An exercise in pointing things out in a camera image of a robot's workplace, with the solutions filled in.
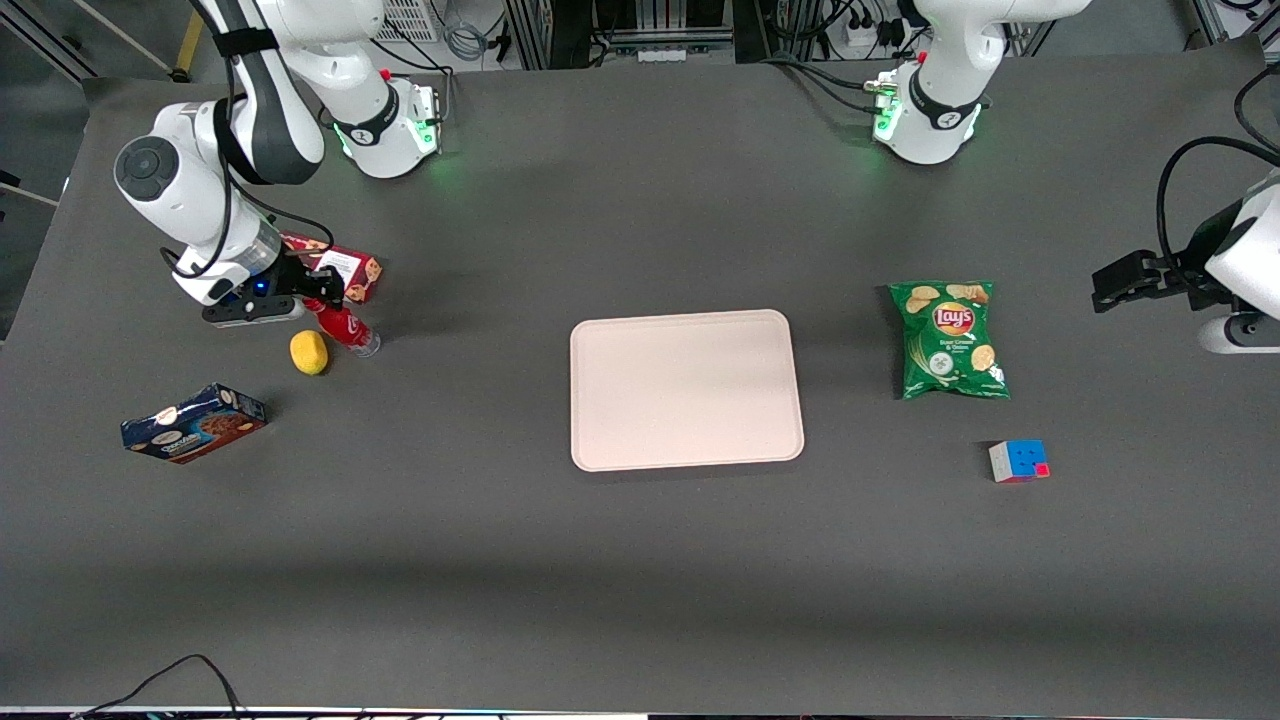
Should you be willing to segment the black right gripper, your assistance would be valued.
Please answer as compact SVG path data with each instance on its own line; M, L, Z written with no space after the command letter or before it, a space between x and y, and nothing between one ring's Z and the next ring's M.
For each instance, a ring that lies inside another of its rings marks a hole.
M256 299L276 296L298 296L308 311L339 311L346 306L346 281L334 266L312 269L285 252L255 277Z

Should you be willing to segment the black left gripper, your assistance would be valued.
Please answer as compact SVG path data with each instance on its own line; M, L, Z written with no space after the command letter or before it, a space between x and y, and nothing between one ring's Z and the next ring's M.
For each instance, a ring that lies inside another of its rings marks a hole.
M1185 295L1192 311L1226 305L1240 311L1242 301L1215 279L1207 263L1225 243L1242 205L1228 205L1203 220L1188 245L1178 252L1169 242L1167 211L1157 206L1156 225L1160 256L1151 250L1135 250L1093 273L1092 307L1108 313L1138 300Z

